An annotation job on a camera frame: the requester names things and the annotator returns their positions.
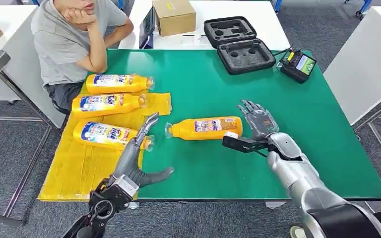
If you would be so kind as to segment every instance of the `robotic arm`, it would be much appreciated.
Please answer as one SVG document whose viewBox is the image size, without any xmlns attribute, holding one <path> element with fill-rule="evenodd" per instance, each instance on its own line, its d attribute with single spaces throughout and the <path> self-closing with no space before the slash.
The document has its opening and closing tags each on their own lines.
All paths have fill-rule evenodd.
<svg viewBox="0 0 381 238">
<path fill-rule="evenodd" d="M 90 192 L 88 214 L 79 218 L 63 238 L 101 238 L 107 222 L 127 208 L 140 187 L 167 179 L 174 169 L 168 167 L 162 172 L 147 174 L 138 167 L 140 146 L 150 128 L 157 123 L 158 113 L 151 115 L 142 125 L 136 137 L 126 145 L 109 178 L 103 179 Z"/>
<path fill-rule="evenodd" d="M 278 132 L 268 110 L 251 101 L 242 103 L 245 107 L 238 107 L 252 128 L 252 139 L 226 134 L 223 145 L 244 153 L 268 149 L 266 162 L 298 206 L 308 238 L 381 237 L 377 218 L 329 190 L 297 143 Z"/>
</svg>

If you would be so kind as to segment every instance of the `gray t-shirt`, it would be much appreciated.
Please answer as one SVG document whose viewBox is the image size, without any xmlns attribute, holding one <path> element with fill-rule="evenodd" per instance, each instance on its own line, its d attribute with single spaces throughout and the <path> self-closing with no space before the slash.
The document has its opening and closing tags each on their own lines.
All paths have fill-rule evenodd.
<svg viewBox="0 0 381 238">
<path fill-rule="evenodd" d="M 123 25 L 127 19 L 111 0 L 96 0 L 94 9 L 102 35 L 108 26 Z M 31 31 L 44 85 L 76 83 L 85 79 L 87 70 L 75 62 L 90 51 L 88 32 L 71 25 L 56 10 L 53 0 L 41 3 L 31 21 Z"/>
</svg>

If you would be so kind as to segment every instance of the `man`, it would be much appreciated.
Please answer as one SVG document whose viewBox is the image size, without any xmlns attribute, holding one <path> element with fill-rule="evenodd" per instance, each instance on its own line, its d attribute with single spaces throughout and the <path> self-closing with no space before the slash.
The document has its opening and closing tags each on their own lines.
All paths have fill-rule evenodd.
<svg viewBox="0 0 381 238">
<path fill-rule="evenodd" d="M 108 26 L 116 28 L 104 38 Z M 105 72 L 106 48 L 132 30 L 132 22 L 111 0 L 44 0 L 31 31 L 52 101 L 70 111 L 87 71 Z"/>
</svg>

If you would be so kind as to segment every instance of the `gray carpet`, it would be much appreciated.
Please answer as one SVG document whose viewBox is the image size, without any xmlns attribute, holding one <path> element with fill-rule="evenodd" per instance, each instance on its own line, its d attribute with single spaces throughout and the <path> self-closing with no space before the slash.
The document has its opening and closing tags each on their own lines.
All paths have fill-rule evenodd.
<svg viewBox="0 0 381 238">
<path fill-rule="evenodd" d="M 125 12 L 130 12 L 133 0 Z M 360 22 L 354 16 L 363 1 L 284 0 L 278 18 L 295 47 L 311 50 L 324 71 Z M 0 102 L 0 116 L 35 116 L 22 102 Z M 381 133 L 381 119 L 376 121 Z M 41 122 L 0 122 L 0 213 L 5 210 L 24 168 L 45 131 Z M 361 142 L 381 177 L 381 148 L 368 127 Z M 46 203 L 35 200 L 52 162 L 60 135 L 51 132 L 12 217 L 28 218 L 20 228 L 0 225 L 0 238 L 57 238 L 86 212 L 86 203 Z M 381 211 L 381 202 L 371 202 Z M 148 202 L 114 217 L 105 237 L 251 237 L 287 238 L 292 223 L 300 221 L 293 203 L 268 209 L 259 202 Z"/>
</svg>

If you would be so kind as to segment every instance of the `cable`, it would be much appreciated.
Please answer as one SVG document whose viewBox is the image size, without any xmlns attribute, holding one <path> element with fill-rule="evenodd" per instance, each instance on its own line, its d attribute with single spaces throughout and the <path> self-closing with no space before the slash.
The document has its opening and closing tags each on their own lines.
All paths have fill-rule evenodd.
<svg viewBox="0 0 381 238">
<path fill-rule="evenodd" d="M 255 151 L 256 153 L 258 153 L 258 154 L 264 156 L 265 158 L 267 157 L 264 153 L 261 153 L 261 152 L 259 152 L 259 151 L 257 151 L 257 150 L 252 149 L 252 148 L 250 148 L 250 149 L 253 150 L 253 151 Z"/>
<path fill-rule="evenodd" d="M 284 53 L 284 52 L 287 52 L 287 51 L 289 51 L 289 49 L 291 49 L 292 46 L 293 46 L 293 44 L 291 44 L 289 48 L 286 48 L 285 50 L 276 52 L 276 53 L 274 53 L 274 54 L 272 54 L 272 55 L 273 55 L 273 56 L 277 56 L 277 55 L 279 55 L 279 54 L 282 54 L 282 53 Z"/>
</svg>

